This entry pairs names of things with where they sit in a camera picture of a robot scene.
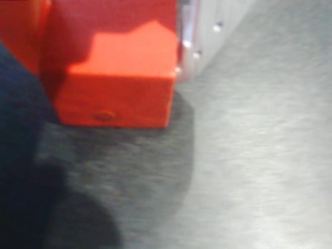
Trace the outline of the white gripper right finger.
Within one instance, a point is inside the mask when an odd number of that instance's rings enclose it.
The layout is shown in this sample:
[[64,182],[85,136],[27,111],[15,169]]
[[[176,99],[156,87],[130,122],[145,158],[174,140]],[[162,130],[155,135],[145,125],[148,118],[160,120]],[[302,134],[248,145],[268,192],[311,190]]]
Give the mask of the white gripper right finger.
[[178,1],[177,82],[200,74],[254,3],[253,0]]

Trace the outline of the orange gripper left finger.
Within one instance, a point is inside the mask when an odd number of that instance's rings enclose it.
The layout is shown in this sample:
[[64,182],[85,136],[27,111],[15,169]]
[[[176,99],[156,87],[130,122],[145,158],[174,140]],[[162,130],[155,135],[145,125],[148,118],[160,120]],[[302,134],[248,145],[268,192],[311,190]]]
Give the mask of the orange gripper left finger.
[[51,1],[1,1],[1,42],[34,75],[50,7]]

